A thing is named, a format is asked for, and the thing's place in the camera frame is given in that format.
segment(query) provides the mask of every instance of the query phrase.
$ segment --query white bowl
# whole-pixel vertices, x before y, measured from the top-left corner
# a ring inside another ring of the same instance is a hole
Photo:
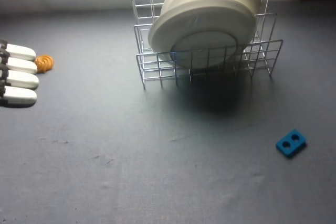
[[[153,51],[188,51],[203,48],[227,47],[226,56],[243,50],[254,36],[254,14],[260,0],[166,0],[160,17],[149,33]],[[223,55],[212,54],[209,62],[205,52],[191,56],[175,54],[176,63],[186,68],[206,68],[223,62]],[[162,60],[171,60],[162,55]]]

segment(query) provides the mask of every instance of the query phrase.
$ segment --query orange object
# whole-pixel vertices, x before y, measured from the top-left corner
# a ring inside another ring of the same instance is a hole
[[[41,55],[35,59],[38,73],[45,73],[54,66],[54,59],[50,55]]]

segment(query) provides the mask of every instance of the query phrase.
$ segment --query wire dish rack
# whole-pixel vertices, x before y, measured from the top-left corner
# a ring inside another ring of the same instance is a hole
[[[196,78],[208,78],[209,76],[224,76],[228,73],[238,75],[241,71],[249,72],[251,78],[255,70],[267,70],[271,77],[277,62],[283,40],[272,40],[273,30],[276,24],[277,14],[267,13],[269,0],[261,0],[260,13],[255,15],[256,28],[252,41],[243,45],[242,53],[226,56],[228,48],[211,48],[191,50],[188,52],[153,52],[148,43],[148,34],[152,24],[159,17],[165,0],[132,0],[135,23],[134,32],[139,53],[136,60],[139,67],[143,87],[149,80],[160,80],[162,85],[165,79],[188,77],[190,82]],[[189,54],[190,68],[180,67],[180,55]],[[203,55],[207,67],[205,69],[193,69],[192,62],[197,55]],[[222,57],[223,63],[216,67],[209,66],[209,61],[215,57]]]

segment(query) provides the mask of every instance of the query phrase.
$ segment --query hole in blue block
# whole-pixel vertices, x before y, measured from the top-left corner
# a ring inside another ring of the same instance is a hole
[[[282,143],[282,146],[283,146],[284,148],[286,148],[286,149],[289,149],[289,148],[290,148],[290,143],[287,142],[287,141],[284,141],[284,142]]]
[[[293,141],[299,141],[299,139],[300,139],[300,137],[299,137],[299,135],[297,135],[297,134],[293,134],[292,135],[292,139],[293,139]]]

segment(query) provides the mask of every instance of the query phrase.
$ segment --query blue toy block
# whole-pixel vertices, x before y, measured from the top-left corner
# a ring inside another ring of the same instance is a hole
[[[293,157],[306,145],[306,138],[297,130],[292,130],[282,138],[276,147],[286,157]]]

